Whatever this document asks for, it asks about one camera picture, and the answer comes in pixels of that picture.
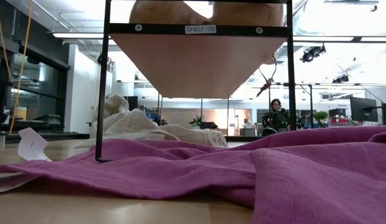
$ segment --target desk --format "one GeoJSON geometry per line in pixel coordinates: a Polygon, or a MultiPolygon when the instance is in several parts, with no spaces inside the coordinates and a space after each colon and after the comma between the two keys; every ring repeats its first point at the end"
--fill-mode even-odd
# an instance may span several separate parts
{"type": "MultiPolygon", "coordinates": [[[[82,140],[49,142],[46,155],[61,160],[85,152],[82,140]]],[[[17,145],[0,150],[0,164],[22,162],[17,145]]],[[[246,224],[252,210],[203,195],[178,201],[135,200],[81,187],[67,192],[61,182],[37,180],[0,194],[0,224],[246,224]]]]}

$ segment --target white cloth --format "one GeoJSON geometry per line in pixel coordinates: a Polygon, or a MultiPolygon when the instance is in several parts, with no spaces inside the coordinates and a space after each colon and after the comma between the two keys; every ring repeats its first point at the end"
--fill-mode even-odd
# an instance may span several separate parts
{"type": "MultiPolygon", "coordinates": [[[[192,130],[176,124],[158,126],[139,109],[128,111],[128,102],[119,95],[106,99],[105,119],[103,120],[103,140],[172,140],[227,147],[223,134],[219,131],[192,130]]],[[[97,115],[92,124],[91,139],[78,147],[91,147],[96,144],[97,115]]]]}

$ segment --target woman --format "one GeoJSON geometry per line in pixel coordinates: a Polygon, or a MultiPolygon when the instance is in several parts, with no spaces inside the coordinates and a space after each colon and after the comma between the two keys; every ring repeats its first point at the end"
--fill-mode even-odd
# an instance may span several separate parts
{"type": "Polygon", "coordinates": [[[273,99],[270,106],[270,112],[266,113],[263,117],[263,127],[273,128],[276,131],[279,131],[279,129],[288,129],[290,119],[288,112],[284,108],[281,108],[280,100],[273,99]]]}

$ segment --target pink fabric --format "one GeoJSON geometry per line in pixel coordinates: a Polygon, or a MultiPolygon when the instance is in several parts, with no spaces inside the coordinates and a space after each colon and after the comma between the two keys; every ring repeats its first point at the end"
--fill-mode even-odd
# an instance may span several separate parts
{"type": "Polygon", "coordinates": [[[232,149],[111,140],[60,162],[1,165],[127,197],[205,190],[254,207],[253,223],[386,223],[386,127],[277,134],[232,149]]]}

